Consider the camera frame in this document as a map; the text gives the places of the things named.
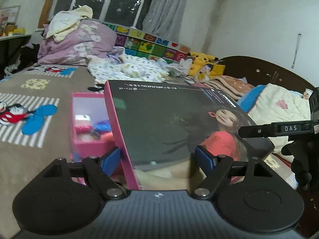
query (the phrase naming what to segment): gray ribbed surface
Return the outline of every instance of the gray ribbed surface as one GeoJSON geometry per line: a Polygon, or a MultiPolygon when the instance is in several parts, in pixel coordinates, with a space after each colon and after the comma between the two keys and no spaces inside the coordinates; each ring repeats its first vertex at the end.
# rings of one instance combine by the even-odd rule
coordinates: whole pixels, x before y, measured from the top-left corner
{"type": "Polygon", "coordinates": [[[127,199],[107,203],[98,218],[68,235],[22,232],[14,239],[301,239],[295,231],[281,235],[242,232],[221,219],[208,201],[186,191],[133,191],[127,199]]]}

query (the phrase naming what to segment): gray curtain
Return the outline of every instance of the gray curtain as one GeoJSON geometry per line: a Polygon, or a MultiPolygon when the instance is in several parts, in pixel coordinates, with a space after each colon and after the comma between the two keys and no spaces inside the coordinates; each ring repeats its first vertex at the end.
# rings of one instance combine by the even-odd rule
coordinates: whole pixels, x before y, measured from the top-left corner
{"type": "Polygon", "coordinates": [[[185,5],[186,0],[152,0],[143,31],[178,42],[185,5]]]}

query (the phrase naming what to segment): dark wooden headboard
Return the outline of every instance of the dark wooden headboard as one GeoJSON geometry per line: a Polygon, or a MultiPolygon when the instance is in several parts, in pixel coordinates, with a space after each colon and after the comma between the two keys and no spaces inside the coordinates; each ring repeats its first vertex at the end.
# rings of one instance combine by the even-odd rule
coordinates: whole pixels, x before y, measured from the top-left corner
{"type": "Polygon", "coordinates": [[[295,73],[262,59],[231,56],[220,59],[218,63],[226,65],[224,75],[246,77],[248,83],[254,86],[272,83],[299,93],[303,93],[306,88],[312,91],[315,89],[311,83],[295,73]]]}

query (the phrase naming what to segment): metal screw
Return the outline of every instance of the metal screw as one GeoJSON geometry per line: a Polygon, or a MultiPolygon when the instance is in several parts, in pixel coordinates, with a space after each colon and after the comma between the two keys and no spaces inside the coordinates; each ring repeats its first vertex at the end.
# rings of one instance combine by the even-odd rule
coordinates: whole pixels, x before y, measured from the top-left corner
{"type": "Polygon", "coordinates": [[[110,197],[116,198],[121,196],[123,194],[123,191],[118,188],[114,188],[107,190],[106,194],[108,194],[110,197]]]}
{"type": "Polygon", "coordinates": [[[198,188],[194,191],[194,193],[197,195],[197,196],[200,196],[200,197],[204,197],[204,196],[208,196],[210,191],[208,189],[205,189],[205,188],[198,188]]]}

